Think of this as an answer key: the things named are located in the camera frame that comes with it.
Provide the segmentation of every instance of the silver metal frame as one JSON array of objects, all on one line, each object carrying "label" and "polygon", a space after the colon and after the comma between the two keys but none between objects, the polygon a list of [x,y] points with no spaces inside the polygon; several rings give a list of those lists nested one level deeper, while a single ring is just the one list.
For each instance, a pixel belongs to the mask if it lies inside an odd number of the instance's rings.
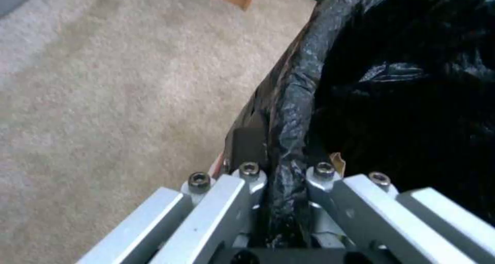
[{"label": "silver metal frame", "polygon": [[337,180],[325,191],[316,185],[308,182],[311,201],[359,247],[383,243],[403,263],[473,263],[364,175]]},{"label": "silver metal frame", "polygon": [[495,229],[432,188],[397,200],[478,263],[495,263]]},{"label": "silver metal frame", "polygon": [[251,210],[250,197],[244,180],[222,175],[150,263],[208,263],[219,247],[232,246]]},{"label": "silver metal frame", "polygon": [[145,263],[192,208],[187,195],[159,188],[77,263]]}]

